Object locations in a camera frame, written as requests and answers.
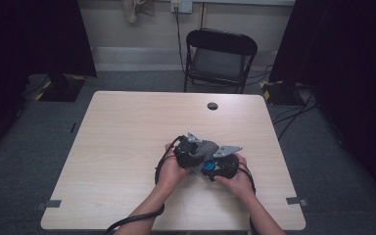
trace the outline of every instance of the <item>blue component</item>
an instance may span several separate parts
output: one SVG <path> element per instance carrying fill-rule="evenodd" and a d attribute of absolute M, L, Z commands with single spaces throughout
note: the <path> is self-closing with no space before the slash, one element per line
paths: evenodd
<path fill-rule="evenodd" d="M 215 160 L 211 159 L 203 163 L 203 170 L 211 171 L 215 169 Z"/>

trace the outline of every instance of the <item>light wood table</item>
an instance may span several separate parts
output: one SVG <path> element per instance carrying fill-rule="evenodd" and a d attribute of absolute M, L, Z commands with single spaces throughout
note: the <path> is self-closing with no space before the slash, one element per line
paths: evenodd
<path fill-rule="evenodd" d="M 209 102 L 218 104 L 211 111 Z M 100 229 L 127 217 L 154 187 L 165 144 L 188 131 L 218 145 L 242 146 L 257 196 L 279 225 L 306 222 L 263 99 L 257 95 L 99 91 L 94 94 L 51 200 L 44 229 Z M 201 173 L 165 203 L 154 230 L 250 230 L 242 204 Z"/>

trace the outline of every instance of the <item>wall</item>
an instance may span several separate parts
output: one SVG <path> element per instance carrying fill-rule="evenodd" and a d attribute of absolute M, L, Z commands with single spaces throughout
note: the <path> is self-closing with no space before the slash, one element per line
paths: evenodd
<path fill-rule="evenodd" d="M 261 66 L 272 64 L 294 1 L 260 0 L 262 4 L 273 2 L 280 5 L 213 2 L 194 2 L 192 14 L 179 14 L 183 51 L 186 34 L 203 24 L 203 27 L 248 34 L 258 44 L 257 62 Z M 155 15 L 139 14 L 137 23 L 126 21 L 121 1 L 79 0 L 78 3 L 92 47 L 117 47 L 127 50 L 139 48 L 139 51 L 140 48 L 146 48 L 149 53 L 152 53 L 153 48 L 157 51 L 159 48 L 177 51 L 177 25 L 175 14 L 170 11 L 169 1 L 155 1 Z M 177 63 L 179 58 L 174 57 L 173 60 Z"/>

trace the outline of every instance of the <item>forearm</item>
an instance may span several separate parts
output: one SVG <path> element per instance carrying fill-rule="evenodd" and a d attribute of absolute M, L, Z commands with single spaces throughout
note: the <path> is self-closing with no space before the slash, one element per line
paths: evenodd
<path fill-rule="evenodd" d="M 258 234 L 286 234 L 254 194 L 242 198 L 242 202 L 248 209 L 250 218 Z"/>
<path fill-rule="evenodd" d="M 129 217 L 144 213 L 156 212 L 165 203 L 166 199 L 171 193 L 172 190 L 170 189 L 166 189 L 160 185 L 155 186 L 151 194 L 129 215 Z M 150 234 L 155 219 L 155 217 L 152 217 L 127 223 L 121 226 L 115 235 Z"/>

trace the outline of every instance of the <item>person's right hand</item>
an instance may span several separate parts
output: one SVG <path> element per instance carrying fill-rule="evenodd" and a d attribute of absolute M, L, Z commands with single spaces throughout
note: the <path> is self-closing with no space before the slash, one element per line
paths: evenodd
<path fill-rule="evenodd" d="M 246 159 L 238 153 L 234 154 L 239 160 L 239 167 L 246 172 L 249 172 L 245 165 L 247 165 Z M 227 179 L 223 176 L 215 176 L 215 181 L 225 185 L 232 194 L 234 194 L 239 199 L 244 199 L 250 194 L 255 194 L 252 189 L 252 182 L 250 182 L 249 176 L 242 170 L 237 170 L 236 175 L 233 178 Z"/>

